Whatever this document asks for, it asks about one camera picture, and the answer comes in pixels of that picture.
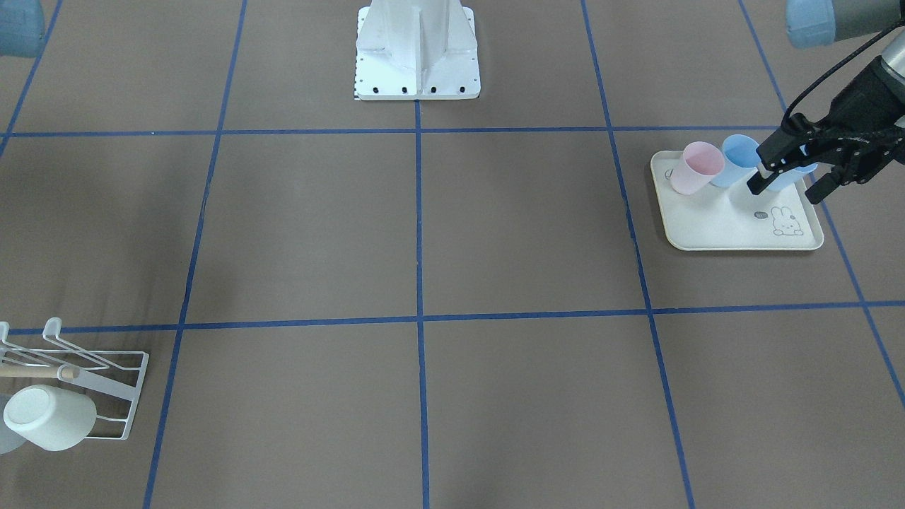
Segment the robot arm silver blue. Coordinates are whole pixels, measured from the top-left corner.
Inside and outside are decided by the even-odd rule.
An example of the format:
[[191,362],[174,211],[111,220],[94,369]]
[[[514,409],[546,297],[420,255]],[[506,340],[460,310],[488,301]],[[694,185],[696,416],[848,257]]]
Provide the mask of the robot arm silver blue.
[[788,106],[778,128],[757,148],[764,171],[747,181],[761,194],[779,177],[815,163],[830,170],[806,190],[812,205],[838,187],[865,184],[904,152],[904,42],[901,1],[788,1],[786,33],[798,49],[868,35],[862,54],[889,33],[897,36],[831,100],[812,122],[796,106],[827,79],[822,75]]
[[40,1],[1,1],[1,54],[35,59],[45,45]]

